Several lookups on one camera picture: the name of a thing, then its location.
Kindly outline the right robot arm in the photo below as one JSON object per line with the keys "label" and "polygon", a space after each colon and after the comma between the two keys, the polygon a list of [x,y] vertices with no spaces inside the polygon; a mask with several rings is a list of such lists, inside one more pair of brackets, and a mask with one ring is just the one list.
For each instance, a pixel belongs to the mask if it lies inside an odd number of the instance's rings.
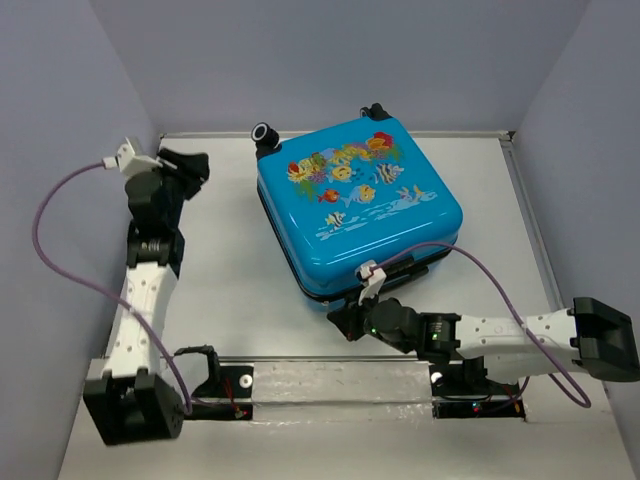
{"label": "right robot arm", "polygon": [[327,318],[349,341],[369,335],[432,365],[461,362],[460,379],[473,392],[494,382],[562,372],[606,382],[639,379],[631,318],[591,297],[576,297],[570,308],[521,322],[420,313],[395,298],[352,301]]}

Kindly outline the blue hard-shell suitcase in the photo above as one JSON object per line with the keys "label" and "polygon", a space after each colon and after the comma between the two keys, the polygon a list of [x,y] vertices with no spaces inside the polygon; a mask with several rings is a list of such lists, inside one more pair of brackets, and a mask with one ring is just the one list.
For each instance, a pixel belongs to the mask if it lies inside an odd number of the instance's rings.
{"label": "blue hard-shell suitcase", "polygon": [[400,121],[380,104],[358,118],[283,140],[251,133],[257,192],[300,290],[318,303],[356,292],[359,267],[394,284],[449,252],[463,210]]}

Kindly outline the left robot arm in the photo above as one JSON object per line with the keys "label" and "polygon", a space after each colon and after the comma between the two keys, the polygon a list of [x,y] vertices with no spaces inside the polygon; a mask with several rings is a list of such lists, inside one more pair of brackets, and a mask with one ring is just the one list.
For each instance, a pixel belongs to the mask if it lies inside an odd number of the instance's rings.
{"label": "left robot arm", "polygon": [[221,370],[206,360],[193,363],[185,380],[162,342],[184,259],[183,206],[209,180],[209,157],[167,148],[148,157],[125,147],[116,160],[131,214],[125,282],[115,297],[122,315],[104,367],[83,389],[107,446],[177,438],[193,411],[190,387],[209,395],[221,383]]}

